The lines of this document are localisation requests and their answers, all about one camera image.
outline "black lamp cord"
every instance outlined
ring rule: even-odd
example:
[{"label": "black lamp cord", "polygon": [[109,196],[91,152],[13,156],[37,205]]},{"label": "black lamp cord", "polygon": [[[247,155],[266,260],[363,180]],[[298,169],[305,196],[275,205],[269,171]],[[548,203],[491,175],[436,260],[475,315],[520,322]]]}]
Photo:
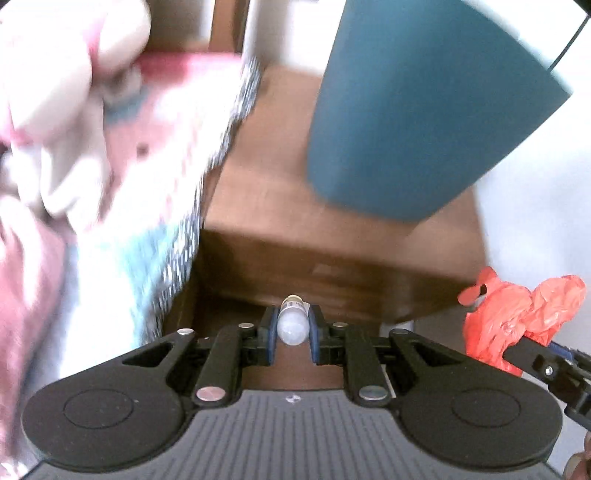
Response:
[{"label": "black lamp cord", "polygon": [[548,71],[551,72],[552,70],[554,70],[554,67],[556,67],[558,65],[558,62],[560,60],[562,60],[562,57],[564,57],[564,55],[568,52],[569,48],[573,45],[574,41],[577,39],[577,37],[581,34],[581,32],[583,31],[583,29],[585,28],[585,25],[587,25],[587,22],[589,21],[589,15],[587,15],[585,17],[585,20],[583,20],[583,23],[581,23],[581,26],[579,27],[579,29],[574,33],[573,38],[571,38],[569,40],[569,42],[566,44],[565,48],[563,51],[560,52],[560,55],[558,55],[556,57],[556,60],[554,60],[552,62],[552,65],[550,65],[550,67],[548,68]]}]

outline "bed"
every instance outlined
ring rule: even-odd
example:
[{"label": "bed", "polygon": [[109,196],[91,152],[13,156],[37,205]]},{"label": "bed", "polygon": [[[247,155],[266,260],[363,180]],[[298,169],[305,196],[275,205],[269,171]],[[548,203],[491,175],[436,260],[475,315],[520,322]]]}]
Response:
[{"label": "bed", "polygon": [[223,163],[259,83],[256,61],[240,55],[247,9],[241,0],[217,0],[209,43],[153,28],[135,66],[142,89],[122,105],[105,107],[113,175],[99,224],[78,236],[59,220],[39,226],[63,242],[56,257],[63,268],[43,325],[4,332],[5,357],[12,348],[19,364],[7,368],[10,382],[0,381],[9,453],[0,478],[22,476],[36,463],[16,421],[33,393],[152,341],[167,322],[182,321],[186,309],[179,304],[191,296],[186,285],[199,244],[206,174]]}]

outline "red plastic bag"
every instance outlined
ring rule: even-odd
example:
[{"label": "red plastic bag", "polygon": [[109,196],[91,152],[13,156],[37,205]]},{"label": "red plastic bag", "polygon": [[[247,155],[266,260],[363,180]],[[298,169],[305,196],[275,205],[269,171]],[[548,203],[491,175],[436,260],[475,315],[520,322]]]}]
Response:
[{"label": "red plastic bag", "polygon": [[464,322],[466,354],[520,376],[519,368],[503,360],[507,347],[524,335],[547,346],[560,327],[578,312],[586,288],[579,277],[567,275],[549,278],[531,292],[502,281],[491,267],[486,267],[478,275],[476,285],[465,289],[457,299],[468,306],[481,293],[484,300],[466,315]]}]

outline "brown wooden cabinet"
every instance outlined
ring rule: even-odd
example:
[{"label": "brown wooden cabinet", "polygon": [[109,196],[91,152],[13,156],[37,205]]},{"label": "brown wooden cabinet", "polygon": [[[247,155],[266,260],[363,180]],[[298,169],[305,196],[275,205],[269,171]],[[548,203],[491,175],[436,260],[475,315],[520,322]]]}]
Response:
[{"label": "brown wooden cabinet", "polygon": [[198,261],[216,294],[278,304],[288,294],[332,317],[402,321],[455,304],[485,265],[471,191],[416,225],[329,205],[306,180],[321,79],[264,74],[204,219]]}]

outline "metal screw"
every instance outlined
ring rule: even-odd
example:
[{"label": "metal screw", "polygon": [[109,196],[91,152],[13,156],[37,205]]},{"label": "metal screw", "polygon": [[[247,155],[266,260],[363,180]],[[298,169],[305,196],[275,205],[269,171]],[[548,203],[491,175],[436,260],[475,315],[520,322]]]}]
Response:
[{"label": "metal screw", "polygon": [[202,401],[220,401],[226,396],[226,391],[220,387],[202,387],[197,390],[197,398]]},{"label": "metal screw", "polygon": [[359,396],[367,401],[383,400],[388,396],[388,390],[379,385],[366,385],[359,389]]}]

